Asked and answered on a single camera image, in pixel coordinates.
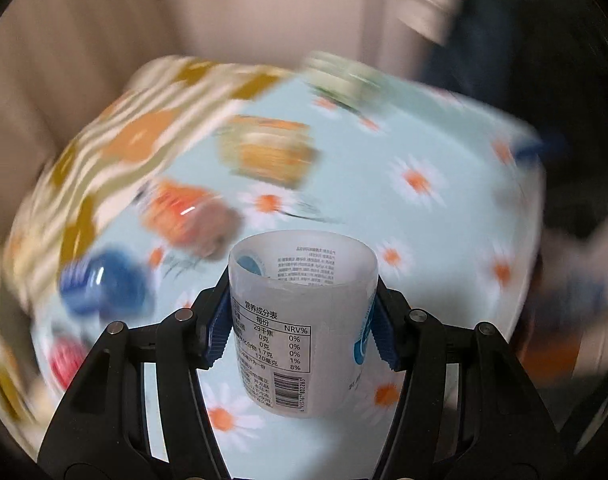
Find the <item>orange label clear cup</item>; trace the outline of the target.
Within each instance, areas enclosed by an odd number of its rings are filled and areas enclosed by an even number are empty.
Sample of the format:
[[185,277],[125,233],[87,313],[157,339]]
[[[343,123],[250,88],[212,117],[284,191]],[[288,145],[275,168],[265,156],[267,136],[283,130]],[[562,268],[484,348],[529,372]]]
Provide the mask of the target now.
[[145,183],[134,204],[145,229],[171,247],[206,260],[220,258],[242,224],[241,214],[223,196],[171,179]]

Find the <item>pale green label clear cup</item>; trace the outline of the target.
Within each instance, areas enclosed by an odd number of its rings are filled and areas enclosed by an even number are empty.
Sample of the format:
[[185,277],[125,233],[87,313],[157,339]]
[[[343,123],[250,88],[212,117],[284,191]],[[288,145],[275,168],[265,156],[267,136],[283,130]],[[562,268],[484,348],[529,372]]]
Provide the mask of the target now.
[[383,96],[377,70],[329,52],[311,52],[303,62],[303,75],[311,88],[352,110],[374,107]]

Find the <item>yellow label clear cup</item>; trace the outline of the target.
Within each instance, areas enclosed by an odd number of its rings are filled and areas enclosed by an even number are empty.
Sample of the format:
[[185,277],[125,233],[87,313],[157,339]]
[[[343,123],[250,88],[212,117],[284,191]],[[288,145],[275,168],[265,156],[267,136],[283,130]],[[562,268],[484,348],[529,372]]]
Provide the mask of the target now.
[[309,125],[235,115],[215,135],[219,159],[236,174],[298,188],[318,158]]

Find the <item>light blue daisy tablecloth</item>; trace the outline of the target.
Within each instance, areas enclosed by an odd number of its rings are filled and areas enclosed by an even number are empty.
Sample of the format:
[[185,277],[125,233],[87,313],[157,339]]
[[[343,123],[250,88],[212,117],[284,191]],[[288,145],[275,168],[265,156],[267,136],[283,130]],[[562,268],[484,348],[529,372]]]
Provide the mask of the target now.
[[[201,133],[158,177],[110,200],[117,217],[96,247],[124,249],[150,272],[159,322],[213,286],[225,264],[172,248],[142,221],[176,186],[215,192],[238,211],[242,236],[273,230],[338,232],[366,243],[384,283],[441,322],[494,323],[510,335],[522,308],[539,235],[542,178],[520,170],[508,145],[528,128],[456,94],[394,80],[372,119],[321,102],[301,77],[241,107],[244,115],[301,122],[317,157],[289,190],[238,174]],[[358,479],[373,473],[401,378],[370,349],[360,382],[325,417],[287,418],[249,400],[249,371],[228,346],[200,376],[231,474],[251,479]]]

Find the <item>beige curtain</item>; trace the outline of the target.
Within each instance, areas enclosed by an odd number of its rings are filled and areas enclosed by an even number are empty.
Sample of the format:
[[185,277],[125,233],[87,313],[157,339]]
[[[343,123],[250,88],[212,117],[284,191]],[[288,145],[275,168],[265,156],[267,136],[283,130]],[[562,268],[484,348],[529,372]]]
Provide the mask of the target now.
[[362,10],[363,0],[13,0],[0,17],[0,235],[43,166],[144,63],[354,58]]

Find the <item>dark blue garment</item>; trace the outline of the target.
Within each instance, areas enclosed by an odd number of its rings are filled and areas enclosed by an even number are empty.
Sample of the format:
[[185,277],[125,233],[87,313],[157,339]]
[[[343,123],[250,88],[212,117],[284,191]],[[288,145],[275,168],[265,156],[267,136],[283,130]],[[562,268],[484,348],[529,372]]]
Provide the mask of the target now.
[[526,0],[464,0],[445,44],[433,48],[419,81],[502,108],[522,39]]

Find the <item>striped floral bed duvet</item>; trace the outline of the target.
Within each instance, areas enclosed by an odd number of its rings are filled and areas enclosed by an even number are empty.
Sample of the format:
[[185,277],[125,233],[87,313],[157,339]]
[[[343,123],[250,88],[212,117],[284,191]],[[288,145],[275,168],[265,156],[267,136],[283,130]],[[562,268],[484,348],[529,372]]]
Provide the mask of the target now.
[[[145,181],[288,76],[276,66],[179,55],[141,66],[20,204],[10,235],[0,242],[0,314],[11,299],[28,315],[39,312],[58,270],[87,252]],[[24,362],[0,333],[0,419],[10,425],[41,418],[29,399],[29,382],[20,376]]]

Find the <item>red label clear cup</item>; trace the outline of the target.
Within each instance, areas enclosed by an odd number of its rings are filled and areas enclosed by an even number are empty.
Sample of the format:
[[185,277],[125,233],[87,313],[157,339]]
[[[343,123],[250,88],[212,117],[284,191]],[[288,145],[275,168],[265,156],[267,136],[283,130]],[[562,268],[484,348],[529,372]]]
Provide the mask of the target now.
[[68,389],[89,350],[89,342],[81,335],[64,332],[53,335],[46,346],[46,365],[58,393]]

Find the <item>white blue label cup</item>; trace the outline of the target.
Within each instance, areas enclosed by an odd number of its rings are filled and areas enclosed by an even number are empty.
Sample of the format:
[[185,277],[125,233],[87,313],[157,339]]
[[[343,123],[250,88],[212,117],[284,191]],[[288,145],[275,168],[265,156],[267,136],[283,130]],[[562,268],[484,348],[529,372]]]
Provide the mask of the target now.
[[232,321],[247,394],[287,417],[337,410],[366,360],[377,257],[323,231],[253,235],[229,255]]

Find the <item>blue plastic cup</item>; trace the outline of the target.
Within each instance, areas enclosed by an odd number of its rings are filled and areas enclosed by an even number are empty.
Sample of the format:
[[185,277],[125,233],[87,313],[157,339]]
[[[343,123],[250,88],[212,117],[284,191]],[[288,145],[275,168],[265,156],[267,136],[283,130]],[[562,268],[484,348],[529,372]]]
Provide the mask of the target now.
[[57,289],[66,310],[77,318],[131,320],[147,315],[154,304],[150,273],[117,248],[104,248],[67,263],[58,276]]

